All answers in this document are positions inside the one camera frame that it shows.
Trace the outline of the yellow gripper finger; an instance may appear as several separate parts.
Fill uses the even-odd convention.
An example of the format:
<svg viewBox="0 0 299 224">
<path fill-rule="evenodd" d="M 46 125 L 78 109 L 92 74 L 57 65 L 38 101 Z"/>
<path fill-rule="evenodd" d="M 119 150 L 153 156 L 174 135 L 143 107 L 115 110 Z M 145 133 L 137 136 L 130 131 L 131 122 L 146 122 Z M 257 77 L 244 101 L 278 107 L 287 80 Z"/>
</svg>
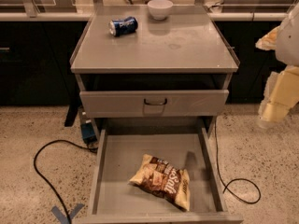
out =
<svg viewBox="0 0 299 224">
<path fill-rule="evenodd" d="M 277 47 L 277 36 L 279 27 L 275 27 L 269 33 L 260 38 L 255 47 L 262 50 L 275 50 Z"/>
<path fill-rule="evenodd" d="M 259 107 L 259 126 L 274 126 L 283 121 L 299 102 L 299 67 L 287 66 L 282 72 L 272 72 L 267 79 Z"/>
</svg>

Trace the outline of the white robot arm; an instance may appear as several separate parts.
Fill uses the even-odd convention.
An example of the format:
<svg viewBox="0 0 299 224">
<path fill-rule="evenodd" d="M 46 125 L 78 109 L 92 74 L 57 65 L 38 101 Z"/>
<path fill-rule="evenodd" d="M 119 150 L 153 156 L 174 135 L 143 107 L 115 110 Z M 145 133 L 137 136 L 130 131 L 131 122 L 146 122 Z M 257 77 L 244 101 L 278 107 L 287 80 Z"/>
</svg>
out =
<svg viewBox="0 0 299 224">
<path fill-rule="evenodd" d="M 266 81 L 258 125 L 267 129 L 281 122 L 299 102 L 299 4 L 280 26 L 260 38 L 256 47 L 272 49 L 277 60 L 286 65 L 282 72 L 272 72 Z"/>
</svg>

